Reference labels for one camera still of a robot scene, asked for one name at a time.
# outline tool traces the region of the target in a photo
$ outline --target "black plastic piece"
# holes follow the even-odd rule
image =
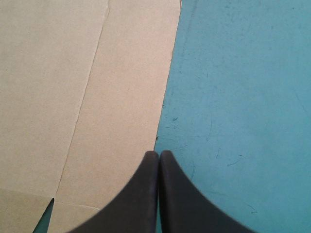
[[[145,154],[124,189],[97,215],[71,233],[154,233],[158,154]]]
[[[163,233],[253,233],[206,199],[170,151],[161,154],[159,183]]]

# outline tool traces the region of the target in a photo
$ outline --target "cardboard sheet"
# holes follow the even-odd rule
[[[179,0],[0,2],[1,232],[32,232],[55,196],[50,232],[66,231],[123,188],[154,146],[179,13]]]
[[[1,232],[32,232],[56,194],[106,10],[106,0],[0,1],[0,188],[18,191],[0,193]]]
[[[55,202],[48,233],[64,233],[80,225],[98,212],[87,206]]]
[[[153,150],[180,3],[111,0],[109,8],[56,195],[96,208]]]
[[[31,233],[50,198],[0,189],[0,232]]]

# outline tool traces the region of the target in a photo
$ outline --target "blue floor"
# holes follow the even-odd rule
[[[251,229],[311,232],[311,1],[183,0],[155,149]]]

